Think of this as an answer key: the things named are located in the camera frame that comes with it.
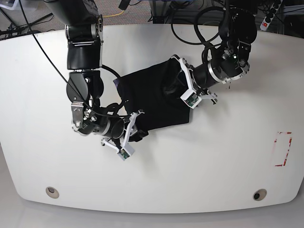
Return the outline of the black T-shirt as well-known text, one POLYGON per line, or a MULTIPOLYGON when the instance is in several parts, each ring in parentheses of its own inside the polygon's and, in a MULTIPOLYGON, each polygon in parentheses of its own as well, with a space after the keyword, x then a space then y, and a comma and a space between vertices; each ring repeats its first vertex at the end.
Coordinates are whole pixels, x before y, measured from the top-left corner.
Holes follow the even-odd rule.
POLYGON ((131 142, 142 140, 150 130, 189 123, 190 108, 180 98, 185 75, 176 59, 124 75, 114 84, 128 114, 144 111, 136 118, 138 131, 131 142))

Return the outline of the white power strip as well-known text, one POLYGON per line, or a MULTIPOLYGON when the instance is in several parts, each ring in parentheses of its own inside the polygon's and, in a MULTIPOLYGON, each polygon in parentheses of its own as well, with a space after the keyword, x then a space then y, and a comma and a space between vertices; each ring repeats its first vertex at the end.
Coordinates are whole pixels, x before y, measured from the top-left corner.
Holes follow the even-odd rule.
POLYGON ((267 31, 274 17, 279 12, 281 5, 283 4, 283 0, 267 0, 262 4, 262 11, 265 14, 265 18, 261 22, 260 30, 267 31))

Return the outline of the red tape rectangle marking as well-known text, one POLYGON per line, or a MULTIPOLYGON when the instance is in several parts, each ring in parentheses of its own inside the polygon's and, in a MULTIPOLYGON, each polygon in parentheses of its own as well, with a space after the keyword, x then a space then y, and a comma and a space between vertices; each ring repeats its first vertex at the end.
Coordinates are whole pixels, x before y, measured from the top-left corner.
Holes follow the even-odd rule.
POLYGON ((291 142, 293 139, 292 132, 278 132, 274 141, 273 148, 273 165, 283 167, 286 165, 290 152, 291 142))

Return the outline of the black tripod stand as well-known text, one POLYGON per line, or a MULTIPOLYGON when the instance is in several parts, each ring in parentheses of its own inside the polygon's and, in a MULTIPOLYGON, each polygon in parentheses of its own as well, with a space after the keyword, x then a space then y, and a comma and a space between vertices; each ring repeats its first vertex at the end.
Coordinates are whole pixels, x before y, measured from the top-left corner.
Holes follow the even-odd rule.
POLYGON ((33 26, 50 22, 54 18, 54 15, 52 13, 49 13, 33 22, 30 22, 29 24, 17 25, 3 9, 0 9, 0 13, 10 23, 10 25, 5 31, 3 30, 0 31, 0 40, 6 40, 6 39, 26 35, 29 32, 30 28, 32 28, 33 26))

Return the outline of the metal frame base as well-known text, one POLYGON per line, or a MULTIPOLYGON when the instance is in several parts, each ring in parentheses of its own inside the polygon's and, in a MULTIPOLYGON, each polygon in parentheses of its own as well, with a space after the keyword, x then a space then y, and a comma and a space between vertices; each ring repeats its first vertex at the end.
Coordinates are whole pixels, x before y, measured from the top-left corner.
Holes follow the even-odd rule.
POLYGON ((189 24, 201 10, 224 5, 222 0, 150 0, 153 24, 189 24))

